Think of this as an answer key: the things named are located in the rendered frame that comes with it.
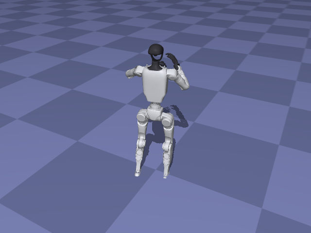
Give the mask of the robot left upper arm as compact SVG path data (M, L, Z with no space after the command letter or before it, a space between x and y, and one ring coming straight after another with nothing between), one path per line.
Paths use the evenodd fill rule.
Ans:
M133 78L134 76L142 77L143 69L144 69L144 67L142 67L142 66L136 66L135 68L127 71L125 73L125 75L128 79Z

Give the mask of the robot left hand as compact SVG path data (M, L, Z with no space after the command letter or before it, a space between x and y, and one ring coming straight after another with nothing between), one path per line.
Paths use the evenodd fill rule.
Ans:
M161 65L161 67L167 67L166 64L163 61L160 61L159 64Z

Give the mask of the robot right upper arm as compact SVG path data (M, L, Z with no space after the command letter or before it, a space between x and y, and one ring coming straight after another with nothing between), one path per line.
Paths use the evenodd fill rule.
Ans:
M175 81L180 86L181 90L187 90L189 88L176 69L167 69L167 77L169 80Z

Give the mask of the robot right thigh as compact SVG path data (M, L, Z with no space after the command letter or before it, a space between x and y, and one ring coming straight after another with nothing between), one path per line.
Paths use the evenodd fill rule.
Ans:
M169 144L173 143L173 133L174 133L174 117L171 113L162 112L161 121L164 128L165 142L162 148L165 152L169 151Z

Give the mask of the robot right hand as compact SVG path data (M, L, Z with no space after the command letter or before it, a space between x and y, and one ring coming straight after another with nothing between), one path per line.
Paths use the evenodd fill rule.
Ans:
M178 66L180 66L180 64L178 63L177 59L175 58L175 56L171 53L166 53L167 57L170 58L172 60L172 62L174 63L174 69L178 70Z

